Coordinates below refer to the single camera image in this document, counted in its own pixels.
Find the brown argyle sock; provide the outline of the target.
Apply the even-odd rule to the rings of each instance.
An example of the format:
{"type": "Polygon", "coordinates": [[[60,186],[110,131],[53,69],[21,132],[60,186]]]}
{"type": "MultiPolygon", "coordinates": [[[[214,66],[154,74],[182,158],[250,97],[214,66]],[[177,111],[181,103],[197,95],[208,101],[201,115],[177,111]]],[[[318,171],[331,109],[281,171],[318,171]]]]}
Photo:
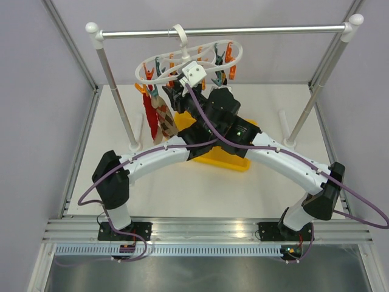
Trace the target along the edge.
{"type": "Polygon", "coordinates": [[[152,106],[156,110],[157,119],[165,138],[169,139],[178,133],[173,115],[161,96],[156,96],[151,99],[152,106]]]}

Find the beige argyle sock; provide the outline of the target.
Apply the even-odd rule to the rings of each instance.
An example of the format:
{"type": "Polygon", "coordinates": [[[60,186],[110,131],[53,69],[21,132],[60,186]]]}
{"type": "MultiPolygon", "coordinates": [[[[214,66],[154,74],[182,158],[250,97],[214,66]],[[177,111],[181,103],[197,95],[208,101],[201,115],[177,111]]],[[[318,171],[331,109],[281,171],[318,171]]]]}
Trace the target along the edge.
{"type": "Polygon", "coordinates": [[[165,122],[158,123],[156,132],[153,137],[153,144],[157,145],[162,142],[163,139],[167,140],[170,138],[170,129],[165,122]]]}

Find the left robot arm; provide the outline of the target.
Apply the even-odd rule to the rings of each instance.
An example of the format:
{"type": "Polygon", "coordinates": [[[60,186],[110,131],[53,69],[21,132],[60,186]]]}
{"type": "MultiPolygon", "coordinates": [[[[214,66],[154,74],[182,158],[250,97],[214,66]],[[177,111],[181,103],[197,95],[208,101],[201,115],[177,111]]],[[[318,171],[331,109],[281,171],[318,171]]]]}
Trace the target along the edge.
{"type": "Polygon", "coordinates": [[[128,210],[130,184],[163,167],[191,160],[208,152],[216,144],[209,132],[196,142],[193,130],[181,131],[164,143],[132,155],[107,151],[92,176],[93,185],[109,220],[109,229],[119,240],[134,237],[128,210]]]}

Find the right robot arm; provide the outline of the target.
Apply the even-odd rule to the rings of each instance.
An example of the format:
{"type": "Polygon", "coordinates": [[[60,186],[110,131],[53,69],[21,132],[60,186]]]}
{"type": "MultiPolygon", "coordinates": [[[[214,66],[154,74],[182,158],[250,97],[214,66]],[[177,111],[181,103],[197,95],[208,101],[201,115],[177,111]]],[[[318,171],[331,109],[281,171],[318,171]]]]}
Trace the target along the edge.
{"type": "Polygon", "coordinates": [[[287,207],[278,221],[277,232],[282,239],[292,240],[313,220],[332,218],[345,173],[343,164],[310,161],[275,142],[258,126],[239,117],[241,104],[228,88],[214,89],[208,97],[203,96],[201,86],[189,91],[176,82],[162,89],[175,112],[188,113],[195,120],[178,135],[188,144],[214,142],[192,149],[191,158],[219,146],[230,155],[266,165],[305,190],[303,197],[287,207]]]}

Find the red sock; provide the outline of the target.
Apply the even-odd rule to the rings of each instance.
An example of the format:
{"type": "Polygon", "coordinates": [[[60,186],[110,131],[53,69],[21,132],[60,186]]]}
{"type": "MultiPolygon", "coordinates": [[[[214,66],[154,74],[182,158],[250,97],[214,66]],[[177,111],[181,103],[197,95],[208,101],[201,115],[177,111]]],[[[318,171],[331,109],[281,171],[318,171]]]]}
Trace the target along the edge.
{"type": "Polygon", "coordinates": [[[151,97],[147,93],[143,93],[143,105],[145,108],[146,119],[151,132],[151,137],[153,138],[156,132],[156,127],[158,125],[158,119],[156,110],[151,104],[151,97]]]}

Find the black sock at rear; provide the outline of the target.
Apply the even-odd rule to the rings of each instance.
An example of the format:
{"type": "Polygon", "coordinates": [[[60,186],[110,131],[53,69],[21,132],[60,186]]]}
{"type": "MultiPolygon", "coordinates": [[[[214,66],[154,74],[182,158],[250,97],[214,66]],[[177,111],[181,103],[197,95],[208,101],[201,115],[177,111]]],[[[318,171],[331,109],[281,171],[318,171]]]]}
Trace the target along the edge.
{"type": "Polygon", "coordinates": [[[215,61],[215,69],[217,70],[217,71],[221,71],[221,70],[224,70],[225,69],[225,64],[224,64],[224,62],[223,62],[223,59],[217,59],[216,61],[215,61]]]}

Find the yellow plastic tray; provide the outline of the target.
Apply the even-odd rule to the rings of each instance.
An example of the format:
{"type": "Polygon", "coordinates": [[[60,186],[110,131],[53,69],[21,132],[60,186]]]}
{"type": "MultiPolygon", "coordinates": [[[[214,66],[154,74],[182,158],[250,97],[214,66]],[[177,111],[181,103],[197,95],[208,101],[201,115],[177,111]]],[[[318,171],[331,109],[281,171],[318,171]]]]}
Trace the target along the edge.
{"type": "MultiPolygon", "coordinates": [[[[174,121],[178,130],[192,125],[195,120],[189,113],[175,113],[174,121]]],[[[208,153],[193,159],[196,162],[212,165],[237,172],[246,172],[250,169],[251,161],[246,158],[240,158],[237,155],[228,154],[221,147],[213,147],[208,153]]]]}

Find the white sock hanger frame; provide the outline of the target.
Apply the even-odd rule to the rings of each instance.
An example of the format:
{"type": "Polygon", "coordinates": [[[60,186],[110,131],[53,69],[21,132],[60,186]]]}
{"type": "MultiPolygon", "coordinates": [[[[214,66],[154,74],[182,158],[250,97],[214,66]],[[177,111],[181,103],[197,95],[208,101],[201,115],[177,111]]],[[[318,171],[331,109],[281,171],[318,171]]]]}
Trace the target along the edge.
{"type": "Polygon", "coordinates": [[[146,86],[172,84],[181,77],[182,68],[192,61],[197,61],[205,69],[208,76],[211,73],[218,72],[215,69],[217,59],[223,59],[225,69],[222,71],[227,70],[229,72],[227,74],[228,79],[233,80],[235,78],[236,65],[243,56],[243,47],[239,42],[219,40],[189,47],[189,32],[185,31],[181,25],[176,24],[169,33],[177,34],[180,41],[179,50],[143,60],[135,71],[139,83],[146,86]]]}

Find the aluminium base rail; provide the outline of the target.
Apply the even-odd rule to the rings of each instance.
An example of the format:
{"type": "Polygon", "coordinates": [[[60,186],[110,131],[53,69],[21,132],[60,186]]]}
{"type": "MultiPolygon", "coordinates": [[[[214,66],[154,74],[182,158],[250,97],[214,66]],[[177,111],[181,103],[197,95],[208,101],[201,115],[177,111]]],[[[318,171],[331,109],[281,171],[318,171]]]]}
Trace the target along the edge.
{"type": "MultiPolygon", "coordinates": [[[[309,242],[315,244],[371,244],[368,228],[351,220],[315,221],[307,231],[294,238],[282,239],[276,227],[266,227],[265,218],[168,218],[135,217],[135,222],[151,224],[150,240],[162,244],[250,244],[309,242]]],[[[99,225],[93,216],[64,217],[48,221],[46,243],[95,243],[99,225]]]]}

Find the silver clothes rail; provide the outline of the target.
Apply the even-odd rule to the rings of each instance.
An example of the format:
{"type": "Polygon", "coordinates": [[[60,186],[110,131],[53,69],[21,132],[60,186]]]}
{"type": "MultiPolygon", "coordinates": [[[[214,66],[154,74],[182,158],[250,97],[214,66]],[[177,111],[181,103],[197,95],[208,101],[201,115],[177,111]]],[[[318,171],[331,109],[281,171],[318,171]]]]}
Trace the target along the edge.
{"type": "MultiPolygon", "coordinates": [[[[230,36],[230,35],[261,35],[261,34],[292,34],[292,33],[339,33],[340,43],[331,54],[328,60],[327,67],[323,68],[319,78],[317,79],[317,87],[311,94],[309,102],[301,114],[292,132],[284,137],[284,145],[289,148],[295,147],[295,139],[300,132],[302,126],[311,112],[314,103],[318,98],[318,94],[326,84],[340,56],[345,50],[347,44],[353,39],[358,28],[363,24],[364,17],[361,14],[353,14],[347,21],[342,24],[333,25],[318,25],[318,26],[287,26],[287,27],[239,27],[239,28],[217,28],[217,29],[187,29],[188,37],[210,37],[210,36],[230,36]]],[[[169,30],[153,30],[153,31],[133,31],[133,32],[105,32],[99,29],[98,25],[89,22],[85,26],[86,32],[89,34],[92,44],[96,50],[103,71],[112,91],[112,96],[117,105],[123,126],[129,139],[129,148],[131,150],[139,150],[141,145],[139,138],[134,135],[127,113],[125,111],[119,90],[115,83],[114,76],[109,65],[109,61],[104,50],[103,42],[110,39],[127,39],[127,38],[162,38],[162,37],[177,37],[176,33],[170,34],[173,28],[169,30]]]]}

